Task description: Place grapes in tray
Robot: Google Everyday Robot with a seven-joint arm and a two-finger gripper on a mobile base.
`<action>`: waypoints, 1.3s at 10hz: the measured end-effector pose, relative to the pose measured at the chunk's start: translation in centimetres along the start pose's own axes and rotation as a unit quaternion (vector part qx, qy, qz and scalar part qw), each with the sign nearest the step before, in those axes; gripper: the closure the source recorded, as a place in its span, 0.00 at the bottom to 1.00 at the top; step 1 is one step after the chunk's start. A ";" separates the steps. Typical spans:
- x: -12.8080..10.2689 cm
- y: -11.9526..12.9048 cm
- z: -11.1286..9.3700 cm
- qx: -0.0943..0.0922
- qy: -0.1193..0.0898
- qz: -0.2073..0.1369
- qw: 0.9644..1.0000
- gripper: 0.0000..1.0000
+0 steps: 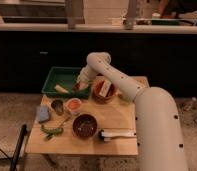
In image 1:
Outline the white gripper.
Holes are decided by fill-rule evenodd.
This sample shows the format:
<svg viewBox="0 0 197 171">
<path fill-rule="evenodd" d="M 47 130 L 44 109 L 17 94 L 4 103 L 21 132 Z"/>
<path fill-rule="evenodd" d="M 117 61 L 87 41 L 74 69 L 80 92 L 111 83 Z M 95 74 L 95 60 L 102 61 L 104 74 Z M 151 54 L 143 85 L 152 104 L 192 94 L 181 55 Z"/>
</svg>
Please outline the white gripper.
<svg viewBox="0 0 197 171">
<path fill-rule="evenodd" d="M 83 67 L 77 77 L 77 82 L 90 83 L 93 81 L 93 70 L 86 65 Z"/>
</svg>

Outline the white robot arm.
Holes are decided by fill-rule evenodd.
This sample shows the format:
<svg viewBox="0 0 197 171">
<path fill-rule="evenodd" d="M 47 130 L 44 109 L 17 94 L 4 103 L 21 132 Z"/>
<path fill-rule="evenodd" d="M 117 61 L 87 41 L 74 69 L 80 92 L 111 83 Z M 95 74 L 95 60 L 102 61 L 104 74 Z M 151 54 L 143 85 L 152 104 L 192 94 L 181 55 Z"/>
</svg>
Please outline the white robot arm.
<svg viewBox="0 0 197 171">
<path fill-rule="evenodd" d="M 140 171 L 189 171 L 174 98 L 163 88 L 145 86 L 110 62 L 107 52 L 89 53 L 77 81 L 90 83 L 102 74 L 135 104 Z"/>
</svg>

